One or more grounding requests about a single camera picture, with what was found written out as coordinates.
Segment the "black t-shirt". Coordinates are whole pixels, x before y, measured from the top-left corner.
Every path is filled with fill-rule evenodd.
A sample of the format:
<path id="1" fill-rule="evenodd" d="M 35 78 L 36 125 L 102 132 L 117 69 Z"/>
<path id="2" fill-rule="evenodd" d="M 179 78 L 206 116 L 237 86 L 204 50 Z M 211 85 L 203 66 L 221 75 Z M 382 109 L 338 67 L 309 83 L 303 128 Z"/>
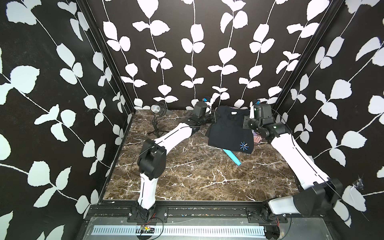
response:
<path id="1" fill-rule="evenodd" d="M 216 148 L 251 154 L 254 149 L 252 130 L 244 129 L 244 117 L 250 115 L 249 110 L 219 106 L 216 109 L 216 123 L 211 124 L 206 132 L 208 145 Z"/>

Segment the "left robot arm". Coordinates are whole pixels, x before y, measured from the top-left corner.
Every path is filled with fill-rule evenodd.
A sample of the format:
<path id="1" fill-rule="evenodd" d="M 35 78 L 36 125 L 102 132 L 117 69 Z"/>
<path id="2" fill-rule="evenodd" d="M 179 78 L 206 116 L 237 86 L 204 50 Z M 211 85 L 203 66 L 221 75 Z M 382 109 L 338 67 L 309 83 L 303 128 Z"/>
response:
<path id="1" fill-rule="evenodd" d="M 185 117 L 173 130 L 155 140 L 147 139 L 143 143 L 138 157 L 141 177 L 140 195 L 137 210 L 144 221 L 155 214 L 156 188 L 158 178 L 166 168 L 167 154 L 185 139 L 188 139 L 205 124 L 216 121 L 212 103 L 207 100 L 195 104 L 192 113 Z"/>

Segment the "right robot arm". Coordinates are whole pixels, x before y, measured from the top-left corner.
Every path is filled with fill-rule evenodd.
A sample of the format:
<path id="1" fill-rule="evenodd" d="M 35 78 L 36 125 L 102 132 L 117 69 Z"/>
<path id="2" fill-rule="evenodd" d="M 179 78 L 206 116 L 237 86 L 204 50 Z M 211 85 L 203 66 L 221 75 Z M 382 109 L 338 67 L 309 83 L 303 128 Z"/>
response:
<path id="1" fill-rule="evenodd" d="M 341 198 L 342 183 L 330 179 L 305 154 L 295 141 L 292 130 L 275 120 L 271 105 L 253 104 L 243 125 L 258 133 L 280 153 L 302 188 L 296 195 L 267 201 L 264 210 L 266 216 L 293 214 L 311 217 L 324 215 L 335 207 Z"/>

